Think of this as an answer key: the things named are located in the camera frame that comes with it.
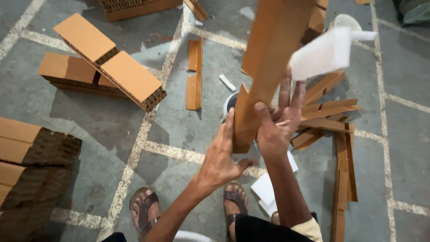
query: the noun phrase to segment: person's right hand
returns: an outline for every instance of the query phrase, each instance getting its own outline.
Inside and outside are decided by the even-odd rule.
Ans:
[[[297,81],[293,98],[290,101],[291,67],[281,81],[278,108],[268,108],[258,102],[254,106],[260,119],[258,146],[263,157],[283,159],[287,157],[289,142],[301,122],[301,104],[306,93],[306,81]]]

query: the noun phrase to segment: forearm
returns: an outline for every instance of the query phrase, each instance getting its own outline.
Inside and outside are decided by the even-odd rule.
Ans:
[[[288,228],[309,221],[312,217],[303,198],[287,156],[282,159],[264,157],[272,181],[279,219]]]
[[[212,193],[211,188],[202,185],[193,178],[184,191],[173,201],[170,207],[145,237],[145,241],[173,241],[179,227],[187,215],[205,197]]]

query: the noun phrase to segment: brown sandal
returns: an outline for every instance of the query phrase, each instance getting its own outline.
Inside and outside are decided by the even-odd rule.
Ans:
[[[144,185],[142,188],[139,188],[132,196],[131,200],[130,200],[130,217],[131,214],[133,212],[133,204],[136,203],[136,198],[139,197],[139,195],[141,193],[145,194],[146,196],[146,191],[148,190],[152,190],[148,185]],[[145,200],[142,201],[142,203],[139,206],[139,218],[138,218],[138,224],[135,224],[135,221],[133,219],[133,217],[131,217],[133,225],[136,227],[138,233],[139,233],[139,238],[142,236],[146,236],[149,231],[152,229],[152,226],[154,226],[154,224],[157,222],[157,220],[160,217],[154,218],[151,221],[148,221],[148,210],[151,207],[151,205],[155,202],[158,202],[158,196],[155,194],[155,192],[153,191],[151,193],[151,195],[147,196],[145,198]]]
[[[246,209],[245,202],[242,200],[242,198],[240,197],[239,193],[233,192],[233,191],[226,191],[225,189],[227,188],[227,186],[232,186],[232,187],[238,186],[239,189],[242,189],[242,191],[245,191],[243,189],[242,185],[240,185],[240,183],[237,182],[237,181],[232,181],[232,182],[228,183],[224,187],[224,198],[223,198],[223,201],[222,201],[223,204],[224,204],[224,201],[226,199],[228,199],[228,200],[236,203],[236,205],[239,207],[240,214],[246,214],[247,215],[248,214],[248,210]],[[226,225],[226,228],[227,228],[227,230],[226,230],[227,239],[226,240],[228,242],[232,242],[233,241],[231,239],[231,237],[230,237],[230,231],[229,231],[228,227],[230,226],[230,224],[232,222],[236,221],[236,216],[237,215],[239,215],[239,214],[229,214],[229,215],[227,215],[227,212],[225,211],[225,207],[224,207],[225,225]]]

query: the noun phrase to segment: person's left hand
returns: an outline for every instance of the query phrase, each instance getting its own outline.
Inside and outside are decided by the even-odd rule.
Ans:
[[[212,191],[238,179],[248,166],[254,164],[254,161],[249,158],[239,163],[232,160],[233,121],[234,108],[230,108],[226,122],[218,128],[217,136],[206,151],[202,167],[193,178],[194,181],[207,186]]]

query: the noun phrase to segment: hand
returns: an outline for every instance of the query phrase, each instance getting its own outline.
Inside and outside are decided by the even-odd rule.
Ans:
[[[306,81],[297,81],[293,98],[290,101],[291,67],[281,80],[278,108],[268,108],[258,102],[255,113],[261,121],[257,140],[261,153],[269,158],[282,159],[287,156],[288,145],[301,122],[301,104],[306,93]]]
[[[210,192],[238,179],[254,163],[248,158],[239,163],[233,162],[233,121],[234,108],[230,108],[226,122],[218,128],[218,134],[206,152],[202,167],[193,178],[193,181],[205,186]]]

